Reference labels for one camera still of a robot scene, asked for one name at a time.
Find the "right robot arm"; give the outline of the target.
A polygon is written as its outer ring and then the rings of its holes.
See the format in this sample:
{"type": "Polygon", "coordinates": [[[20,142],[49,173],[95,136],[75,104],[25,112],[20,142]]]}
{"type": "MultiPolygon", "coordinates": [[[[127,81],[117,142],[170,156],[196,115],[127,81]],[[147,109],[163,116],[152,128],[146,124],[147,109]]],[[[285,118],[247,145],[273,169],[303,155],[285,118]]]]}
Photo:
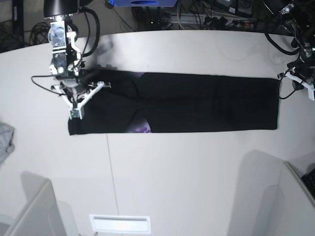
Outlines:
{"type": "Polygon", "coordinates": [[[88,91],[90,75],[84,69],[83,58],[91,56],[96,50],[100,39],[100,21],[95,11],[87,8],[90,0],[45,0],[44,18],[51,19],[48,31],[48,41],[52,44],[52,60],[50,64],[51,77],[60,82],[60,92],[55,88],[47,91],[65,96],[74,101],[74,97],[88,91]],[[89,40],[84,49],[76,45],[79,30],[73,23],[71,16],[83,13],[85,17],[91,14],[95,20],[96,34],[90,51],[86,51],[89,40]]]}

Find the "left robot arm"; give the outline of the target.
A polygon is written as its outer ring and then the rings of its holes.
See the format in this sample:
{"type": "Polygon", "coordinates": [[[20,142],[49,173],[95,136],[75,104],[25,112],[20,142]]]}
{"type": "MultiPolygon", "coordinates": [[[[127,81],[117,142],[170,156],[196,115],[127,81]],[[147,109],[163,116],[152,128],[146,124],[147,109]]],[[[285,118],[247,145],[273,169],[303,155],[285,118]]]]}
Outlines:
{"type": "Polygon", "coordinates": [[[311,8],[311,1],[299,3],[297,0],[263,0],[263,5],[271,16],[264,26],[266,39],[278,51],[297,59],[287,65],[289,71],[280,74],[292,80],[294,90],[307,88],[315,90],[315,11],[311,8]],[[293,36],[292,51],[282,48],[269,34],[269,25],[274,19],[293,36]]]}

